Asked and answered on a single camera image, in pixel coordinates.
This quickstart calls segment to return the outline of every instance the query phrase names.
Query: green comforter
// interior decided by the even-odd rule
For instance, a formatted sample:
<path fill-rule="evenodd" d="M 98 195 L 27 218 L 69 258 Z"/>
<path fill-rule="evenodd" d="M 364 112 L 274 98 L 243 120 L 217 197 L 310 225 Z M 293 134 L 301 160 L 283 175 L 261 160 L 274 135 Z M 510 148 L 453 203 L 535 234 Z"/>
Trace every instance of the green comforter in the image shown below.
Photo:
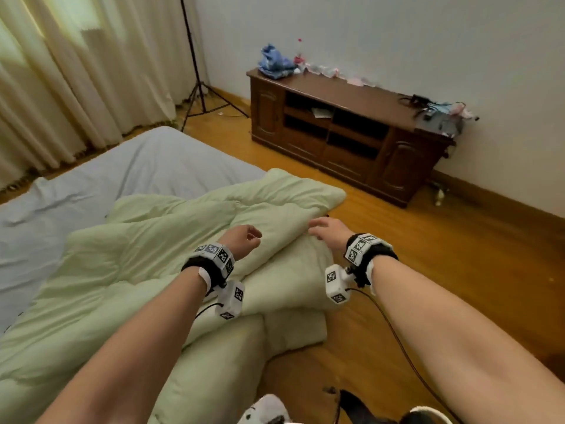
<path fill-rule="evenodd" d="M 227 322 L 212 309 L 196 320 L 150 422 L 234 420 L 270 356 L 325 336 L 323 272 L 332 257 L 305 231 L 344 198 L 341 189 L 270 170 L 192 201 L 120 199 L 106 224 L 69 235 L 59 269 L 0 338 L 0 422 L 36 420 L 195 246 L 249 223 L 263 240 L 231 275 L 246 285 L 242 316 Z"/>

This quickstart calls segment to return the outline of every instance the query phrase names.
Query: person's right arm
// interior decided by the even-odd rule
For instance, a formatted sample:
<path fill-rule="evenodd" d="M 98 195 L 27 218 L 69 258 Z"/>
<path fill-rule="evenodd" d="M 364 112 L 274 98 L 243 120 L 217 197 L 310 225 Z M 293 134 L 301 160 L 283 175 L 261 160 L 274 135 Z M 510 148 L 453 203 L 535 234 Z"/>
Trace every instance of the person's right arm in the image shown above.
<path fill-rule="evenodd" d="M 331 218 L 309 232 L 342 253 L 354 234 Z M 505 331 L 392 257 L 373 263 L 378 301 L 466 423 L 565 422 L 565 385 Z"/>

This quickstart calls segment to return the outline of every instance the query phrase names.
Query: wooden tv stand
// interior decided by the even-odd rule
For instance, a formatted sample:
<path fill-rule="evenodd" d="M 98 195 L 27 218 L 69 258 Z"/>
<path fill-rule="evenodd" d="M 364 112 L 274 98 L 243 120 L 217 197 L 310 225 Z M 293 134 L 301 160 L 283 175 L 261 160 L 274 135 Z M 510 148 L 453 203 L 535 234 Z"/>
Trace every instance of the wooden tv stand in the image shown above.
<path fill-rule="evenodd" d="M 251 78 L 253 141 L 315 166 L 400 207 L 406 207 L 453 141 L 416 132 L 415 110 L 401 95 L 306 72 Z M 312 108 L 331 119 L 317 119 Z"/>

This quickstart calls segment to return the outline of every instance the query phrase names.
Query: curtain fringe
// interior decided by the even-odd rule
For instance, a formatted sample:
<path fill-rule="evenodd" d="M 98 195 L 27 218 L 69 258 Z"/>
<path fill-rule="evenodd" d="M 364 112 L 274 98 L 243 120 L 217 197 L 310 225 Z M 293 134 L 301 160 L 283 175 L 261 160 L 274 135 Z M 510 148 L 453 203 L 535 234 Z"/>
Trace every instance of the curtain fringe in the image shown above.
<path fill-rule="evenodd" d="M 150 126 L 137 126 L 134 127 L 131 131 L 129 131 L 126 134 L 122 134 L 122 137 L 127 137 L 128 135 L 133 134 L 136 130 L 141 129 L 141 132 L 145 132 L 151 129 L 154 129 L 156 127 L 173 127 L 175 129 L 178 128 L 178 124 L 175 120 L 165 120 L 162 122 L 157 122 L 154 123 L 153 125 Z M 79 151 L 78 153 L 75 153 L 73 156 L 76 159 L 73 163 L 61 163 L 59 168 L 51 168 L 51 169 L 47 169 L 47 170 L 38 170 L 36 168 L 31 168 L 29 170 L 26 171 L 25 175 L 21 178 L 18 178 L 16 181 L 13 181 L 12 183 L 8 184 L 7 186 L 3 187 L 2 189 L 0 189 L 0 195 L 5 195 L 5 194 L 9 194 L 9 193 L 13 193 L 13 192 L 17 192 L 19 191 L 22 187 L 33 183 L 36 179 L 40 178 L 40 177 L 44 177 L 46 175 L 50 175 L 50 174 L 54 174 L 60 170 L 65 170 L 65 169 L 73 169 L 75 167 L 77 167 L 78 165 L 80 165 L 80 163 L 82 162 L 83 159 L 88 158 L 90 156 L 100 156 L 101 154 L 105 153 L 108 150 L 113 149 L 114 147 L 119 146 L 119 144 L 113 144 L 113 145 L 109 145 L 106 146 L 103 149 L 96 149 L 95 147 L 92 147 L 92 145 L 90 145 L 89 147 L 87 147 L 86 150 L 82 150 Z"/>

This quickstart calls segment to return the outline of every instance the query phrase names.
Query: cabinet top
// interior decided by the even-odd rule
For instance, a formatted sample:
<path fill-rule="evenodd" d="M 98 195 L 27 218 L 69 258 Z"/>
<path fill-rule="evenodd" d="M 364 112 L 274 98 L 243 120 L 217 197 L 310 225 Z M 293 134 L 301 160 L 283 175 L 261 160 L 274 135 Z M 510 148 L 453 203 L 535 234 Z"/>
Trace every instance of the cabinet top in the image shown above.
<path fill-rule="evenodd" d="M 328 78 L 308 71 L 279 80 L 265 77 L 257 68 L 247 75 L 392 127 L 409 132 L 416 129 L 416 110 L 400 104 L 398 99 L 404 95 L 396 92 L 350 85 L 341 78 Z"/>

